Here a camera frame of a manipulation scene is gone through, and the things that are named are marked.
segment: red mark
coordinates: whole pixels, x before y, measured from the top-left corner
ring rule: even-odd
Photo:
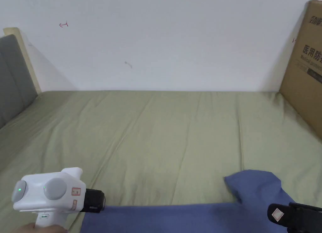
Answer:
[[[66,23],[65,23],[65,24],[59,23],[59,26],[60,26],[61,28],[62,28],[64,25],[67,25],[67,27],[68,27],[67,21],[66,21]]]

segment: gray headboard cushion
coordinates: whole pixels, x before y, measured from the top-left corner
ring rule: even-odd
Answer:
[[[14,35],[0,38],[0,128],[37,97],[26,62]]]

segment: white wall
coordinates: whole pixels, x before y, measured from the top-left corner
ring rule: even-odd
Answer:
[[[0,24],[43,91],[278,90],[306,1],[0,0]]]

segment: bed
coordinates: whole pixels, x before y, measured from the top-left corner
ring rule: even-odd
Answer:
[[[36,218],[13,210],[16,181],[65,167],[81,167],[82,181],[102,190],[107,205],[231,202],[223,177],[259,169],[277,175],[296,202],[322,207],[321,140],[279,93],[37,94],[13,35],[0,39],[0,55],[6,53],[0,56],[4,232]],[[4,78],[6,70],[11,77]],[[6,93],[12,87],[18,99]],[[15,102],[22,105],[12,112]],[[83,217],[68,217],[70,232],[79,232]]]

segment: hand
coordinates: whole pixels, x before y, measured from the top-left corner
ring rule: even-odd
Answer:
[[[58,225],[49,227],[35,228],[35,223],[24,225],[12,233],[67,233],[67,230]]]

